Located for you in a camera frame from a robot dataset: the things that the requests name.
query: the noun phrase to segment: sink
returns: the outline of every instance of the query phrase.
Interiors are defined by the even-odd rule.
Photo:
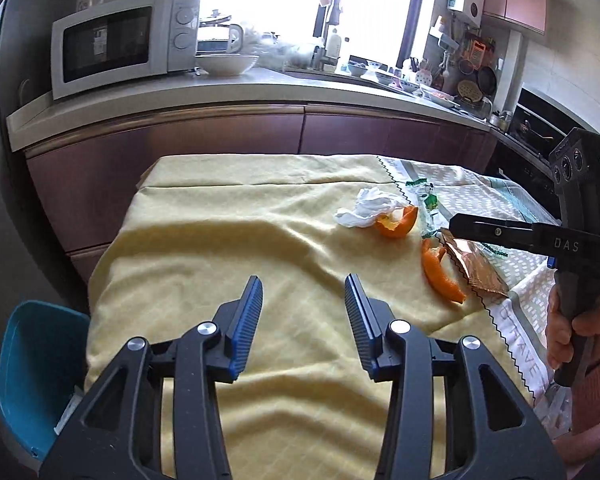
[[[350,85],[366,86],[367,88],[375,88],[377,90],[386,90],[400,95],[409,95],[407,92],[400,91],[396,88],[380,84],[373,79],[363,77],[355,77],[347,74],[336,74],[331,72],[319,72],[317,70],[306,70],[302,68],[292,68],[285,70],[285,75],[296,77],[298,79],[318,79],[320,81],[331,81],[334,83],[346,83]]]

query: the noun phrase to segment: blue trash can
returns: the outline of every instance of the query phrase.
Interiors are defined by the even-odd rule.
[[[74,386],[83,386],[90,319],[43,301],[11,314],[0,350],[0,413],[18,443],[45,459]]]

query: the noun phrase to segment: faucet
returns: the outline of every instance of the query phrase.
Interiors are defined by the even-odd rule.
[[[340,24],[341,12],[340,0],[331,0],[327,11],[324,13],[324,24],[322,25],[322,44],[324,46],[314,48],[314,56],[311,62],[311,67],[314,70],[324,70],[325,65],[336,66],[338,64],[339,58],[327,56],[327,37],[329,36],[329,26]]]

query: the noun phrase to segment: white countertop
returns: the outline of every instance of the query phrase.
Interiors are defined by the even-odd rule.
[[[136,79],[53,102],[39,97],[7,118],[11,149],[65,132],[131,114],[187,105],[241,103],[312,103],[381,108],[436,118],[488,131],[483,121],[449,111],[426,98],[364,86],[297,78],[265,68],[236,77],[191,73]]]

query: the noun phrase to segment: brown wrapper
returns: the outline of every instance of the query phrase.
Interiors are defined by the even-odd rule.
[[[469,285],[487,292],[501,294],[505,298],[508,296],[509,287],[498,275],[477,243],[455,238],[449,229],[440,229],[440,232],[442,241],[462,267]]]

